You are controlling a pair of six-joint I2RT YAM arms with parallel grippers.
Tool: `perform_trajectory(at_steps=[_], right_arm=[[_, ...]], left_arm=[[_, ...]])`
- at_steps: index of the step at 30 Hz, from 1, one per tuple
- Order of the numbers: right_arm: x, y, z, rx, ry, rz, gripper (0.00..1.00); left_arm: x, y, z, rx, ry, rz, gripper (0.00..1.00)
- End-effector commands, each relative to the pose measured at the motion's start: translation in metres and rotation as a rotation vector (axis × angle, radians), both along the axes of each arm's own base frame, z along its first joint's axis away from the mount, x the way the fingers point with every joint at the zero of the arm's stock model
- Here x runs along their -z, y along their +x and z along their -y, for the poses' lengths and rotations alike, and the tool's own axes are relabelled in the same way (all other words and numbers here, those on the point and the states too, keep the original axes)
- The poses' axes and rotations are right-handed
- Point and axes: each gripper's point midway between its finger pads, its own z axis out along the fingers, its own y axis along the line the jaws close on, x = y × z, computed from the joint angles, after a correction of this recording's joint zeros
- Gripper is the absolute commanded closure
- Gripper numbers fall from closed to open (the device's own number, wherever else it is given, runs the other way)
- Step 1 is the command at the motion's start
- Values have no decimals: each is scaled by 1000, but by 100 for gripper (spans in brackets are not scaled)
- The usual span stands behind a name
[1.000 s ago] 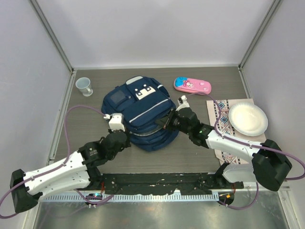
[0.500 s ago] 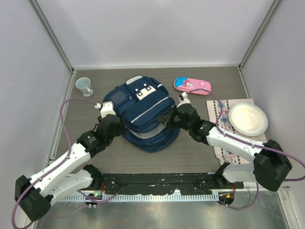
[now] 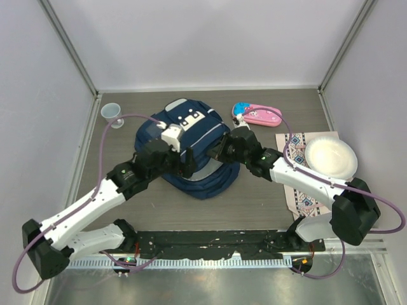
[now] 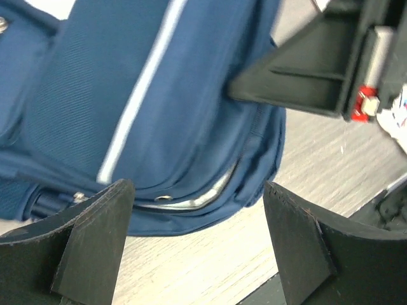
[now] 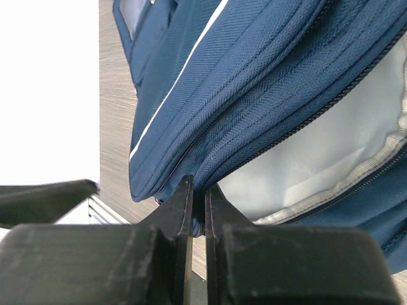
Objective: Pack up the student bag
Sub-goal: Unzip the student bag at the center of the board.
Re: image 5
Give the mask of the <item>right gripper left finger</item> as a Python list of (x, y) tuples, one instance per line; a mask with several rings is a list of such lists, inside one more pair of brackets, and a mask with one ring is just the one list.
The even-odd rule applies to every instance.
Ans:
[(1, 241), (2, 304), (189, 304), (193, 178), (137, 224), (20, 224)]

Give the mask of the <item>navy blue student backpack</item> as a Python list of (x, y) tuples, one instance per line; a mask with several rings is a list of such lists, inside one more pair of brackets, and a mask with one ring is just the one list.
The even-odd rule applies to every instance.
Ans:
[(256, 224), (367, 230), (406, 269), (405, 1), (115, 1), (136, 202), (181, 179)]

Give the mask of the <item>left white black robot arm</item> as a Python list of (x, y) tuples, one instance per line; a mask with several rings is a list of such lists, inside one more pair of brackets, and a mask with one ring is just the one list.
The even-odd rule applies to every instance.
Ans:
[(51, 224), (97, 194), (99, 187), (88, 179), (29, 186), (1, 186), (1, 227), (20, 224)]

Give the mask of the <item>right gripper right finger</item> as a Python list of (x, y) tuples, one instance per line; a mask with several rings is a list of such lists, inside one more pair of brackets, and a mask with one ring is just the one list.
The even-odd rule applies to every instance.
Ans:
[(205, 194), (209, 304), (399, 304), (384, 256), (349, 227), (255, 225)]

